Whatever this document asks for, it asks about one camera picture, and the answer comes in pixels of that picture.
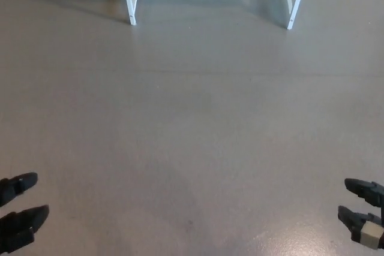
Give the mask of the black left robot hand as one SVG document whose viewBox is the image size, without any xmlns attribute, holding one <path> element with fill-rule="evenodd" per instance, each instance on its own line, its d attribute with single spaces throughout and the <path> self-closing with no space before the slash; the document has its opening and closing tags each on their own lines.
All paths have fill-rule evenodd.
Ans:
<svg viewBox="0 0 384 256">
<path fill-rule="evenodd" d="M 11 179 L 1 179 L 1 206 L 31 189 L 38 182 L 38 174 L 29 172 Z M 10 212 L 1 217 L 1 254 L 12 253 L 35 240 L 35 234 L 49 216 L 49 206 L 42 205 Z"/>
</svg>

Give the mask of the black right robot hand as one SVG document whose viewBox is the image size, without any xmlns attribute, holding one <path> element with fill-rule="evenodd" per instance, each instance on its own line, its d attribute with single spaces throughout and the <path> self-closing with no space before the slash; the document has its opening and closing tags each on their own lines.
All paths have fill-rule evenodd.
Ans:
<svg viewBox="0 0 384 256">
<path fill-rule="evenodd" d="M 344 184 L 348 191 L 380 209 L 380 216 L 376 216 L 353 212 L 344 206 L 338 207 L 338 219 L 350 231 L 351 241 L 373 250 L 383 249 L 383 186 L 352 178 L 346 178 Z"/>
</svg>

